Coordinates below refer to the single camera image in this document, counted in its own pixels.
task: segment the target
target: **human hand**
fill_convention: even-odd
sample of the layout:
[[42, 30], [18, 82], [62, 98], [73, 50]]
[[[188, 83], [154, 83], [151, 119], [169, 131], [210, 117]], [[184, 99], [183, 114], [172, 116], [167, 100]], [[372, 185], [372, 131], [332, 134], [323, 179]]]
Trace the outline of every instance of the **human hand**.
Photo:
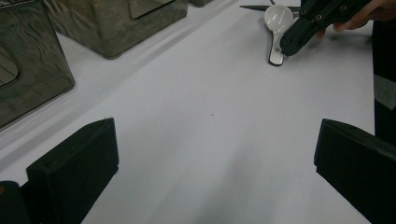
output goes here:
[[[335, 23], [333, 29], [337, 32], [343, 32], [360, 28], [370, 20], [392, 21], [395, 19], [396, 0], [372, 0], [346, 23]], [[324, 35], [325, 30], [316, 33], [318, 38], [322, 38]]]

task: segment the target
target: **transparent storage container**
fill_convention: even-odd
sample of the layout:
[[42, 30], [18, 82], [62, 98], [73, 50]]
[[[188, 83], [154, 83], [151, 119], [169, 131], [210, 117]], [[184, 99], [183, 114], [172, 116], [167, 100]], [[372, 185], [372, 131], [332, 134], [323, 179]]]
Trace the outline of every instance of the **transparent storage container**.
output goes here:
[[212, 1], [212, 0], [190, 0], [190, 3], [193, 3], [194, 5], [196, 5], [198, 7], [203, 7], [210, 1]]
[[186, 17], [189, 0], [45, 0], [56, 31], [107, 59]]
[[0, 0], [0, 128], [73, 86], [42, 0]]

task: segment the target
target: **metal spoon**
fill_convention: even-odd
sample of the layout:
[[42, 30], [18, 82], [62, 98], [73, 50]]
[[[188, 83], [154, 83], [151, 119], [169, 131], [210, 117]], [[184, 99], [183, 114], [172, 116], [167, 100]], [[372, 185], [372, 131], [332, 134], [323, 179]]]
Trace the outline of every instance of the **metal spoon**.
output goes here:
[[293, 14], [285, 6], [273, 5], [265, 11], [264, 19], [273, 34], [273, 44], [268, 61], [273, 65], [280, 66], [283, 63], [283, 53], [279, 42], [283, 34], [291, 27]]

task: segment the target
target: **white tabletop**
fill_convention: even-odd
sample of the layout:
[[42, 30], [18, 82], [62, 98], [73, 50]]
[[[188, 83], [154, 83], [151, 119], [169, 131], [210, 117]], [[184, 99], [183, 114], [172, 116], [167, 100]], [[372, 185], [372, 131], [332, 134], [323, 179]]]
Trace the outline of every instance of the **white tabletop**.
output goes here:
[[33, 161], [113, 117], [120, 170], [83, 223], [369, 223], [313, 159], [322, 119], [374, 132], [371, 23], [274, 67], [263, 13], [239, 7], [268, 4], [189, 6], [112, 61], [59, 35], [76, 87], [0, 132], [0, 179], [22, 185]]

